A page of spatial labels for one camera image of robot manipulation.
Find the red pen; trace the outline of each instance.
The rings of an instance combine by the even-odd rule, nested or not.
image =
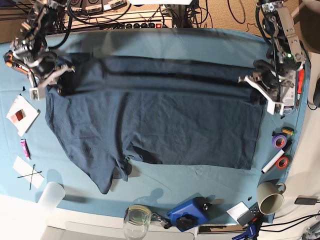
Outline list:
[[[298,73],[298,89],[297,89],[297,99],[296,99],[296,109],[299,107],[299,100],[302,92],[302,84],[304,83],[305,70],[301,69]]]

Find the marker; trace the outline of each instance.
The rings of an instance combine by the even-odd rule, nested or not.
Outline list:
[[[28,161],[30,161],[30,153],[29,153],[29,149],[28,149],[26,140],[25,139],[21,139],[20,143],[21,143],[21,146],[23,148],[24,156],[26,157],[26,159],[28,159]]]
[[[277,161],[278,159],[290,148],[292,141],[288,141],[284,148],[280,149],[278,153],[262,168],[261,172],[265,174]]]

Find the mug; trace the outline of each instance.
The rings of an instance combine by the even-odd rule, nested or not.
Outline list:
[[[256,189],[256,199],[260,212],[264,215],[274,214],[285,202],[282,195],[286,191],[286,185],[279,183],[274,185],[271,182],[263,182]]]

